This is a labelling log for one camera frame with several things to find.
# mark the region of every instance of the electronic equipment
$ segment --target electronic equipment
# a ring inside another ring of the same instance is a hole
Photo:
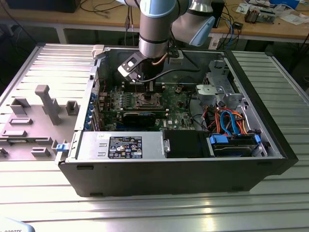
[[[221,14],[225,5],[224,0],[212,0],[211,7],[213,9],[212,16],[215,17],[213,28],[217,28],[220,22]]]
[[[81,0],[6,0],[11,9],[74,13]]]

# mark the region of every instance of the table leg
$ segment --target table leg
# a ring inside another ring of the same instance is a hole
[[[0,24],[0,29],[3,31],[4,34],[6,34],[7,36],[13,36],[14,33],[11,29],[10,26],[6,25],[6,24]]]
[[[64,33],[64,28],[60,27],[60,26],[57,26],[57,27],[55,27],[55,29],[57,31],[59,42],[62,43],[62,44],[67,44],[68,43],[68,39],[67,39],[66,34]]]

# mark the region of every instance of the floor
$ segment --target floor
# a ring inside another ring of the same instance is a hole
[[[35,28],[25,27],[25,30],[39,43],[58,43],[56,30],[53,28]],[[34,48],[35,44],[18,26],[13,27],[14,36],[8,38],[5,35],[0,35],[0,92],[2,93],[7,84],[12,80],[14,75],[20,69],[29,53]],[[108,45],[125,45],[124,33],[117,31],[93,31],[66,29],[66,35],[71,44],[108,44]],[[137,42],[137,34],[135,34],[135,43]],[[208,40],[202,49],[208,47]],[[132,34],[127,35],[127,45],[133,45]],[[297,54],[297,44],[291,43],[268,43],[262,41],[239,40],[237,43],[232,43],[230,50],[247,51],[270,51],[280,61],[280,63],[288,69],[292,57]],[[309,88],[309,83],[304,80],[304,77],[309,74],[309,56],[307,55],[295,68],[292,73],[293,78],[306,91]]]

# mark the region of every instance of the blue drive bracket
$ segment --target blue drive bracket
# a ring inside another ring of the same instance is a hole
[[[211,144],[228,144],[228,139],[226,135],[212,135],[210,137]]]

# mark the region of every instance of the warning label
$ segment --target warning label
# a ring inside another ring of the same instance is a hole
[[[110,137],[108,158],[141,159],[141,136]]]

